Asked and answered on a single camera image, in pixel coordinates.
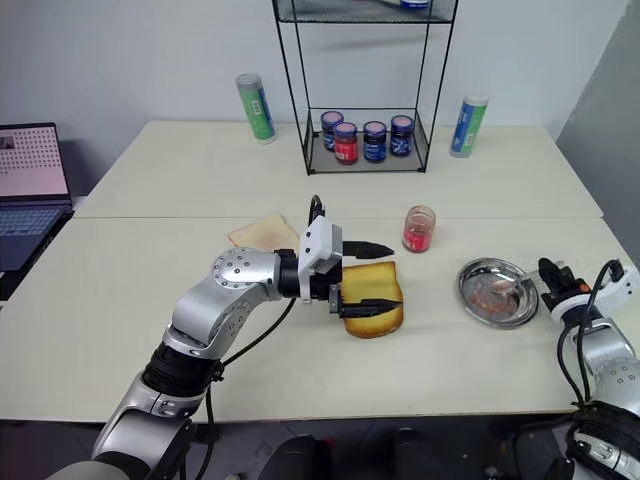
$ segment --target laptop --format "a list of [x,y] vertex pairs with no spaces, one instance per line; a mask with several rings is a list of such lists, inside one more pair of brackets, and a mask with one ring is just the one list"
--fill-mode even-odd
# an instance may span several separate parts
[[20,270],[71,215],[55,124],[0,125],[0,272]]

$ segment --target laptop keyboard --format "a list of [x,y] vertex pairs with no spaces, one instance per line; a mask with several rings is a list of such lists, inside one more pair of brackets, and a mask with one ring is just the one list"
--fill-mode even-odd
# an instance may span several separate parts
[[0,237],[41,235],[57,215],[58,210],[2,210]]

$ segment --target laptop screen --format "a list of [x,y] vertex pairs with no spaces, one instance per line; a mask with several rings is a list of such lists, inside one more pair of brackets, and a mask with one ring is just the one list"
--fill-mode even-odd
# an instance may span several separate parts
[[54,124],[0,127],[0,197],[68,194]]

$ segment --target metal plate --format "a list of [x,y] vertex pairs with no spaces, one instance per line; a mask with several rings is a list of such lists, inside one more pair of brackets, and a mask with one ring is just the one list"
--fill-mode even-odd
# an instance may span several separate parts
[[518,281],[524,275],[521,268],[499,258],[479,258],[466,264],[458,274],[458,289],[466,310],[495,328],[525,324],[538,310],[538,290],[533,281],[518,283],[507,295],[496,293],[492,287],[497,281]]

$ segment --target floor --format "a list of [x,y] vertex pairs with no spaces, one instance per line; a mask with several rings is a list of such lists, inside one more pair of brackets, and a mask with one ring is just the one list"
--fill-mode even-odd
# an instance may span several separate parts
[[[451,479],[488,478],[483,471],[489,465],[513,474],[511,442],[502,437],[530,421],[532,418],[525,416],[473,416],[226,424],[220,426],[220,439],[205,478],[224,480],[238,474],[242,480],[255,480],[282,442],[311,434],[333,445],[336,480],[386,480],[388,440],[400,427],[417,429],[432,439]],[[2,422],[0,478],[39,480],[69,463],[86,460],[99,430],[100,425]],[[523,435],[518,442],[525,479],[542,478],[558,454],[553,438],[544,435]],[[205,445],[192,446],[187,458],[188,478],[195,476],[204,452]]]

